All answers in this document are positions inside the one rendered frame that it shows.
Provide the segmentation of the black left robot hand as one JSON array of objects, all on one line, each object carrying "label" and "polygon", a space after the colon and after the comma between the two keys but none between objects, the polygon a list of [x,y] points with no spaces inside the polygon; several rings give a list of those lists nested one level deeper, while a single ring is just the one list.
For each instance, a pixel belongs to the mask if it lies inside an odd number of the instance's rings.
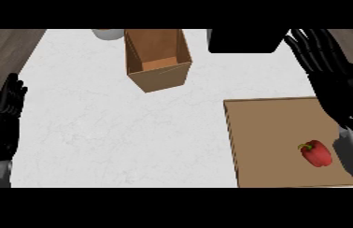
[{"label": "black left robot hand", "polygon": [[9,161],[18,149],[19,118],[28,87],[10,73],[0,89],[0,161]]}]

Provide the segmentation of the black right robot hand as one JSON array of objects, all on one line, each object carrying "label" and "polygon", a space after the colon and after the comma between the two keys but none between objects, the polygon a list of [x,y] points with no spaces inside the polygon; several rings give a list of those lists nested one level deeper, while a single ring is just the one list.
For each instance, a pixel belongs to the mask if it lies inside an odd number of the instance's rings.
[{"label": "black right robot hand", "polygon": [[322,109],[353,130],[353,64],[326,29],[292,29],[284,38],[306,72]]}]

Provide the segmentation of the brown wooden tray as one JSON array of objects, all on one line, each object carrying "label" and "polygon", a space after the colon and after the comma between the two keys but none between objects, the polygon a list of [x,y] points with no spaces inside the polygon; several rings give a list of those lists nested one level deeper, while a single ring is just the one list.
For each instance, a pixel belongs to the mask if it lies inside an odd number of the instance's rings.
[{"label": "brown wooden tray", "polygon": [[241,188],[353,185],[338,158],[316,167],[298,150],[312,140],[331,147],[338,139],[316,98],[226,100],[223,106]]}]

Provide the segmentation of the red bell pepper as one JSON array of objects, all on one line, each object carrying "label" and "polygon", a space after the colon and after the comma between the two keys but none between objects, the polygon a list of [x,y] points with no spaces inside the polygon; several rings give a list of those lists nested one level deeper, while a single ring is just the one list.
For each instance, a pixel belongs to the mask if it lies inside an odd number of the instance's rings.
[{"label": "red bell pepper", "polygon": [[316,166],[329,166],[332,164],[331,152],[319,140],[312,140],[298,145],[303,158]]}]

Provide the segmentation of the brown cardboard box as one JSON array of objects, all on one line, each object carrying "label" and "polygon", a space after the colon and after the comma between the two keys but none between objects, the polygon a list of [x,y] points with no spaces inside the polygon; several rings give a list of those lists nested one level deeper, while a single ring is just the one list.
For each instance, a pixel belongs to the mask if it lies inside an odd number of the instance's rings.
[{"label": "brown cardboard box", "polygon": [[185,84],[192,65],[180,29],[124,31],[127,76],[146,93]]}]

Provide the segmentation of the black appliance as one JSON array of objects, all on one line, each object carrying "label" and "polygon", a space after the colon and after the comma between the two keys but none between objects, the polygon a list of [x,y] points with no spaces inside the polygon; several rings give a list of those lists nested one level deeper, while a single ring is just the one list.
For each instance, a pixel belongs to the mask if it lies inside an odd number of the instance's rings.
[{"label": "black appliance", "polygon": [[286,28],[208,29],[208,51],[211,53],[272,53],[286,33]]}]

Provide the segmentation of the grey round container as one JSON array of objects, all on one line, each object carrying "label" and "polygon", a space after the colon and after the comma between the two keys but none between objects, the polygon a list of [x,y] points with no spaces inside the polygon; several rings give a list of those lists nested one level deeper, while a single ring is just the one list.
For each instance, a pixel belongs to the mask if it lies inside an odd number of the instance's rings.
[{"label": "grey round container", "polygon": [[117,40],[124,36],[123,29],[93,29],[94,36],[102,40]]}]

